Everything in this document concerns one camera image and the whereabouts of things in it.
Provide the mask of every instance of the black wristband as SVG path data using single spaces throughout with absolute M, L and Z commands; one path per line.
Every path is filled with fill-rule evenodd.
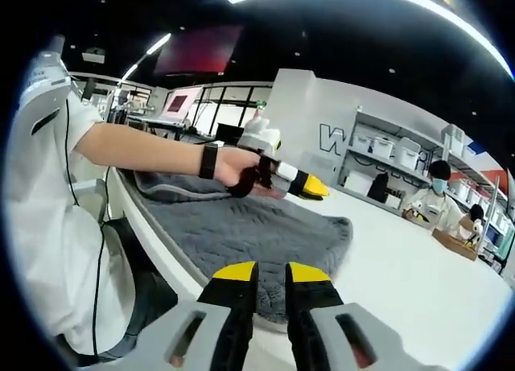
M 216 156 L 218 155 L 218 146 L 215 144 L 206 144 L 202 152 L 202 160 L 200 161 L 199 177 L 202 179 L 213 179 L 215 177 Z

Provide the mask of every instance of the face mask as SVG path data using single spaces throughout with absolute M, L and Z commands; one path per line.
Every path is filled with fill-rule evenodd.
M 433 179 L 433 190 L 435 190 L 435 192 L 437 194 L 443 194 L 443 192 L 445 192 L 446 189 L 447 189 L 447 181 L 446 180 L 436 179 L 436 178 Z

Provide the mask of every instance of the black cable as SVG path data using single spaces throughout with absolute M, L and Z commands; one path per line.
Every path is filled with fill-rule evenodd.
M 75 205 L 79 205 L 79 200 L 77 199 L 75 190 L 73 189 L 72 183 L 72 175 L 70 173 L 70 162 L 68 159 L 68 136 L 70 132 L 70 107 L 68 103 L 68 99 L 66 99 L 66 134 L 64 136 L 64 158 L 66 161 L 66 173 L 68 175 L 68 182 L 70 185 L 70 191 L 72 192 L 73 200 L 75 201 Z M 109 191 L 107 189 L 107 178 L 109 176 L 109 171 L 111 167 L 107 168 L 107 172 L 105 173 L 105 203 L 106 207 L 109 206 Z M 97 348 L 97 307 L 98 307 L 98 293 L 100 290 L 100 269 L 101 269 L 101 259 L 102 259 L 102 251 L 104 250 L 105 245 L 105 235 L 104 235 L 104 226 L 105 222 L 101 223 L 100 232 L 102 235 L 102 243 L 100 247 L 100 253 L 98 254 L 98 264 L 97 264 L 97 281 L 95 284 L 95 298 L 93 301 L 93 322 L 92 322 L 92 336 L 93 336 L 93 355 L 95 356 L 95 362 L 98 363 L 98 348 Z

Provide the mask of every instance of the lab workstation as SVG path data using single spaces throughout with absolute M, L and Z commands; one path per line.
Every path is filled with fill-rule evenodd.
M 52 36 L 6 126 L 59 358 L 511 369 L 484 361 L 515 311 L 515 78 L 464 0 L 141 1 Z

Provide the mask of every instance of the gray blanket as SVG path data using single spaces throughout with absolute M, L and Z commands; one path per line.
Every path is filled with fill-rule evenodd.
M 352 240 L 346 218 L 325 217 L 288 200 L 232 198 L 215 182 L 184 175 L 126 173 L 142 204 L 198 270 L 202 285 L 220 268 L 259 263 L 257 313 L 286 322 L 284 271 L 288 262 L 334 275 Z

